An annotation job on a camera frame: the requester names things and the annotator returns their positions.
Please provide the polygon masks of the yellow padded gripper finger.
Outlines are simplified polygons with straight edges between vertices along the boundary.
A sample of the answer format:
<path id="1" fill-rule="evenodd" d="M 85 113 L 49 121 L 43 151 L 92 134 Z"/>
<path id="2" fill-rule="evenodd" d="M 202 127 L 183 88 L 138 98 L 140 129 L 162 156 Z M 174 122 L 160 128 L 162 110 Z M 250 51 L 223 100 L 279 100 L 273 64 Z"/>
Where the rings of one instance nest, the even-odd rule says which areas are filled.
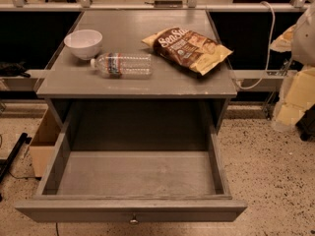
<path id="1" fill-rule="evenodd" d="M 289 52 L 291 50 L 292 36 L 295 26 L 286 29 L 270 45 L 270 48 L 276 52 Z"/>
<path id="2" fill-rule="evenodd" d="M 315 104 L 315 68 L 289 71 L 283 80 L 280 99 L 276 103 L 272 127 L 279 132 L 292 130 L 305 112 Z"/>

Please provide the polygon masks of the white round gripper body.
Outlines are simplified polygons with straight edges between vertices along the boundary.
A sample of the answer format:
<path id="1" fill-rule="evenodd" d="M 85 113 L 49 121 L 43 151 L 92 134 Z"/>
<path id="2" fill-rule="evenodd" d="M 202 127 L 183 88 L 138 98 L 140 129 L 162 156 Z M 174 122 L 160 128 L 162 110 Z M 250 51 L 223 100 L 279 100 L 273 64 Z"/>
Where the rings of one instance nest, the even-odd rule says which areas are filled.
<path id="1" fill-rule="evenodd" d="M 291 43 L 292 59 L 315 66 L 315 4 L 312 3 L 298 19 Z"/>

